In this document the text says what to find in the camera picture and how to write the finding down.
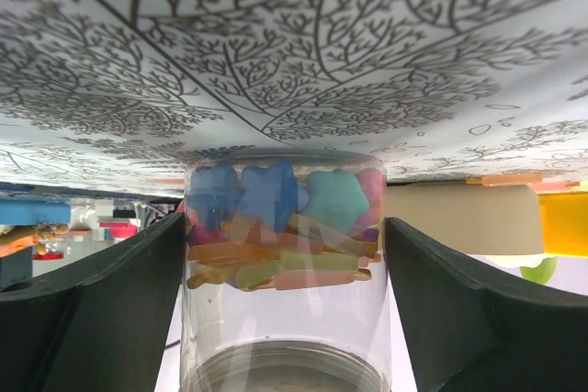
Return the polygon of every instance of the printed fabric canopy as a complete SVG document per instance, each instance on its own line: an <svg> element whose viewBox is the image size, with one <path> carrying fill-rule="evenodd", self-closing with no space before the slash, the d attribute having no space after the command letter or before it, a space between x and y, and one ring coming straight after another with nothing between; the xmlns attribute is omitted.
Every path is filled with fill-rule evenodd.
<svg viewBox="0 0 588 392"><path fill-rule="evenodd" d="M180 195L248 146L588 175L587 0L0 0L0 181Z"/></svg>

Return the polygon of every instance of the black line drawing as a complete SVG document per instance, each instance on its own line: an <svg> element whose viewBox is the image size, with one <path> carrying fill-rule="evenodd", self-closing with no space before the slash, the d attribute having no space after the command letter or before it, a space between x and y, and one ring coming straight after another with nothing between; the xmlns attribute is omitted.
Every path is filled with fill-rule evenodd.
<svg viewBox="0 0 588 392"><path fill-rule="evenodd" d="M515 111L493 98L498 72L553 63L588 40L588 28L491 28L559 0L2 1L0 114L65 129L70 142L162 173L247 147L187 151L189 132L205 121L228 127L239 118L270 143L361 140L343 148L393 129L423 137L476 100L492 113ZM88 3L103 16L87 14ZM499 118L487 121L508 128L514 117ZM583 125L524 128L500 147L427 157L427 173L516 159L584 133ZM480 123L470 133L488 130ZM16 173L34 167L11 155L3 158ZM392 171L410 179L419 169Z"/></svg>
<svg viewBox="0 0 588 392"><path fill-rule="evenodd" d="M513 121L514 119L515 119L515 117L502 118L502 119L499 119L498 122L500 123L501 126L503 126L505 128L510 128L511 126L513 126L513 123L511 123L511 121Z"/></svg>
<svg viewBox="0 0 588 392"><path fill-rule="evenodd" d="M586 29L481 34L556 1L165 0L152 13L130 0L123 16L220 109L289 142L453 118L499 90L492 70L552 61L588 39ZM445 37L430 37L439 29Z"/></svg>
<svg viewBox="0 0 588 392"><path fill-rule="evenodd" d="M485 133L488 133L488 131L492 129L492 125L490 124L482 124L479 126L476 126L475 128L471 128L470 130L468 130L470 135L475 135L477 137L479 137L480 135L484 135Z"/></svg>
<svg viewBox="0 0 588 392"><path fill-rule="evenodd" d="M43 180L89 185L96 176L104 184L117 180L119 172L109 161L88 158L84 152L50 144L13 142L0 144L0 171ZM130 177L140 177L137 171L125 171Z"/></svg>
<svg viewBox="0 0 588 392"><path fill-rule="evenodd" d="M435 163L430 168L431 172L459 170L466 166L477 166L485 162L502 162L524 158L524 155L518 153L574 140L577 135L586 133L588 133L588 119L556 121L545 126L519 129L511 139L500 147L468 147L458 152L460 157L427 158L425 161Z"/></svg>
<svg viewBox="0 0 588 392"><path fill-rule="evenodd" d="M117 160L144 160L133 162L133 166L143 169L183 170L186 164L201 160L220 160L234 151L255 147L254 145L235 145L190 151L183 141L167 142L160 145L148 144L144 140L91 140L88 138L62 138L75 144L97 149Z"/></svg>
<svg viewBox="0 0 588 392"><path fill-rule="evenodd" d="M520 106L515 105L486 105L488 109L495 109L495 110L515 110L520 109Z"/></svg>
<svg viewBox="0 0 588 392"><path fill-rule="evenodd" d="M548 158L536 158L534 162L542 163L548 169L566 170L571 167L588 167L588 149L569 149L551 153Z"/></svg>

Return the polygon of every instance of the foam stick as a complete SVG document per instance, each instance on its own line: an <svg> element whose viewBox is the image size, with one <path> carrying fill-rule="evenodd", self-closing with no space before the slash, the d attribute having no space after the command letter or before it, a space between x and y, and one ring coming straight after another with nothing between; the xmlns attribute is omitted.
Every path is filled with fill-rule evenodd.
<svg viewBox="0 0 588 392"><path fill-rule="evenodd" d="M189 261L209 261L225 257L251 257L254 259L279 259L279 251L255 247L248 243L231 241L206 243L191 247L187 252Z"/></svg>
<svg viewBox="0 0 588 392"><path fill-rule="evenodd" d="M264 248L310 254L320 254L324 248L322 242L286 232L276 233L260 222L242 223L234 219L231 222L223 222L222 228L229 233L230 241L246 242Z"/></svg>
<svg viewBox="0 0 588 392"><path fill-rule="evenodd" d="M339 271L283 271L276 274L272 281L278 291L290 289L314 288L319 286L340 286L371 279L369 270L356 272Z"/></svg>
<svg viewBox="0 0 588 392"><path fill-rule="evenodd" d="M378 253L378 244L372 242L366 242L366 257L374 259Z"/></svg>
<svg viewBox="0 0 588 392"><path fill-rule="evenodd" d="M238 270L238 266L212 268L209 266L198 265L192 270L192 277L204 277L207 279L207 283L219 285L235 276Z"/></svg>
<svg viewBox="0 0 588 392"><path fill-rule="evenodd" d="M330 248L343 254L361 257L366 254L366 245L314 219L294 213L288 224L299 234L316 241L322 241Z"/></svg>
<svg viewBox="0 0 588 392"><path fill-rule="evenodd" d="M239 289L248 290L251 286L261 284L271 279L282 269L277 261L265 261L257 265L240 268L235 275L235 284Z"/></svg>
<svg viewBox="0 0 588 392"><path fill-rule="evenodd" d="M206 284L208 281L209 281L209 279L207 279L206 276L204 276L202 274L196 274L186 280L186 286L189 289L196 289L196 288L200 288L201 286Z"/></svg>
<svg viewBox="0 0 588 392"><path fill-rule="evenodd" d="M323 254L303 254L282 252L280 263L290 270L357 271L359 259L355 256L324 252Z"/></svg>
<svg viewBox="0 0 588 392"><path fill-rule="evenodd" d="M206 259L198 261L199 264L209 266L210 268L227 268L230 266L236 266L241 268L247 265L257 265L262 263L264 260L254 257L241 257L241 256L223 256L214 259Z"/></svg>

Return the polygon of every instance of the glass jar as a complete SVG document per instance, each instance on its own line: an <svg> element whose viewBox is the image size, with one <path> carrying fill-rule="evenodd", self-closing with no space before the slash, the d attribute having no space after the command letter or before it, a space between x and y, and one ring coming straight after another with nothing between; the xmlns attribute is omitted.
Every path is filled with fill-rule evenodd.
<svg viewBox="0 0 588 392"><path fill-rule="evenodd" d="M295 150L187 172L182 391L390 391L385 176Z"/></svg>

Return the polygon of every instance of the tree pattern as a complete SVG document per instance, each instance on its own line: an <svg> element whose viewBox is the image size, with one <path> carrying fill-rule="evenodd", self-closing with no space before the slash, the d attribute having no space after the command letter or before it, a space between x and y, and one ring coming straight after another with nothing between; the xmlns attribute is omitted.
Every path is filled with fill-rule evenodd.
<svg viewBox="0 0 588 392"><path fill-rule="evenodd" d="M494 100L509 96L504 73L537 72L588 40L586 27L517 26L562 1L2 0L0 116L146 173L177 173L192 161L196 128L243 123L251 136L242 145L201 145L196 154L325 139L375 152L390 179L498 162L514 169L526 155L516 152L588 132L580 120L561 121L531 136L516 122L522 107ZM586 95L564 94L569 102ZM428 128L471 106L502 113L470 134L512 128L505 143L453 156L427 147ZM396 165L390 155L399 152L382 147L406 131L423 137L410 153L419 165Z"/></svg>

